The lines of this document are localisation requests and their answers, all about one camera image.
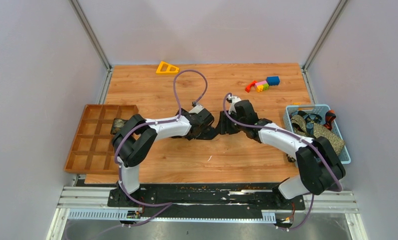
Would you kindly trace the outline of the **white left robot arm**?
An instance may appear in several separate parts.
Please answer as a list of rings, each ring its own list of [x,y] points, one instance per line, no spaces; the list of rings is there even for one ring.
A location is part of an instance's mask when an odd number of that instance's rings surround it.
[[[139,202],[139,165],[156,141],[166,138],[212,140],[217,136],[212,126],[214,120],[212,113],[200,105],[190,111],[180,109],[168,118],[150,119],[136,114],[127,120],[112,139],[121,201],[129,207]]]

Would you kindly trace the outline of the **black tie with gold pattern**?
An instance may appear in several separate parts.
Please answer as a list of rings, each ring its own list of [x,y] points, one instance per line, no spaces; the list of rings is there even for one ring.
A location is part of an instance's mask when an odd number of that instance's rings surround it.
[[[187,140],[212,140],[214,139],[219,132],[212,126],[207,126],[205,128],[196,129],[196,131],[191,131],[188,133],[185,138]]]

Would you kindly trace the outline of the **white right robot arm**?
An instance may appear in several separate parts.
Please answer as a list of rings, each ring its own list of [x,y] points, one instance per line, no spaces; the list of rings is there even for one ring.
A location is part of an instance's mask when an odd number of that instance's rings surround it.
[[[286,208],[296,196],[342,191],[340,180],[346,175],[345,168],[327,138],[301,136],[259,118],[247,99],[228,94],[223,104],[218,123],[222,135],[244,132],[249,139],[275,147],[296,160],[299,174],[273,189],[272,201],[277,208]]]

